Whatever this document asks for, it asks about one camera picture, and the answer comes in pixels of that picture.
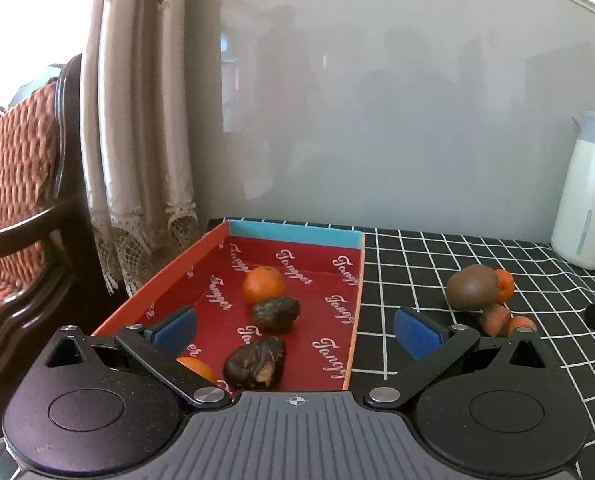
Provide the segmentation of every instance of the orange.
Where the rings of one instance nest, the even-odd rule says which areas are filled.
[[[484,333],[491,337],[504,335],[510,321],[511,311],[497,303],[482,310],[482,316],[480,316],[480,325]]]
[[[498,277],[498,297],[495,303],[504,304],[515,292],[515,281],[513,275],[505,269],[497,269],[495,274]]]
[[[249,305],[284,296],[284,278],[275,267],[255,267],[246,275],[242,293]]]
[[[535,326],[533,320],[530,319],[530,317],[514,316],[513,319],[511,319],[511,322],[509,323],[509,335],[511,335],[511,333],[516,328],[519,328],[521,326],[528,326],[529,328],[532,328],[535,332],[537,332],[537,327]]]
[[[176,361],[181,365],[186,366],[189,370],[193,370],[197,375],[201,375],[207,381],[210,381],[213,384],[218,384],[218,378],[205,362],[200,361],[195,357],[178,357]]]

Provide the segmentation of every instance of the red box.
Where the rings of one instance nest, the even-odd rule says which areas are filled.
[[[278,391],[342,390],[349,385],[364,267],[359,231],[270,222],[225,221],[164,267],[94,335],[126,324],[145,326],[184,305],[195,307],[198,330],[185,356],[209,365],[219,384],[228,355],[260,336],[242,282],[250,269],[276,267],[287,295],[301,303]]]

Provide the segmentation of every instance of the white thermos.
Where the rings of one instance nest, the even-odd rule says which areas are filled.
[[[566,175],[551,243],[562,258],[595,269],[595,112],[575,121],[580,136]]]

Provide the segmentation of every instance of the metal screw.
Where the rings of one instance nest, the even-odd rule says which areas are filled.
[[[222,388],[217,388],[215,386],[205,386],[204,388],[195,390],[193,398],[197,400],[197,402],[211,404],[212,402],[219,402],[220,400],[224,399],[225,395],[226,392]]]
[[[369,392],[369,397],[373,402],[395,402],[400,398],[400,392],[389,386],[380,386],[379,388],[373,388]]]

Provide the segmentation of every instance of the curtain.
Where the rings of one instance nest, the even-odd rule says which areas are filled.
[[[92,0],[82,56],[82,162],[110,291],[124,282],[135,293],[199,235],[184,2]]]

